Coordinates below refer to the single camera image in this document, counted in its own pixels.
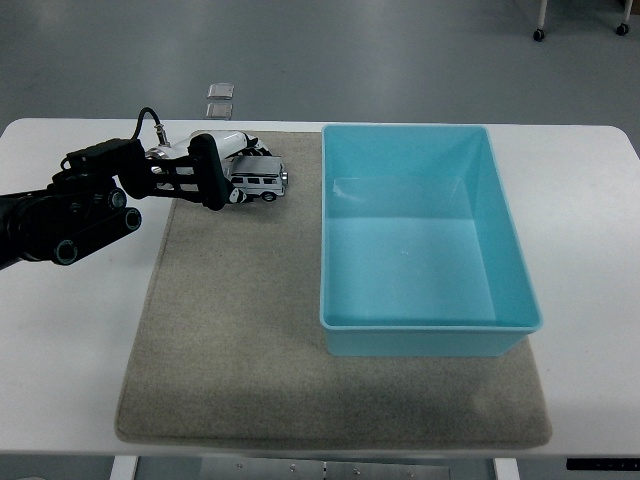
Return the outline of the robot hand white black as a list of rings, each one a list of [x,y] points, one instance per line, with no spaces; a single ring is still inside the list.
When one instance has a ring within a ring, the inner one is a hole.
[[[215,140],[229,203],[245,203],[256,198],[271,202],[285,195],[288,177],[282,159],[274,156],[258,137],[248,133],[199,130],[165,152],[170,158],[186,155],[190,141],[200,134],[209,134]]]

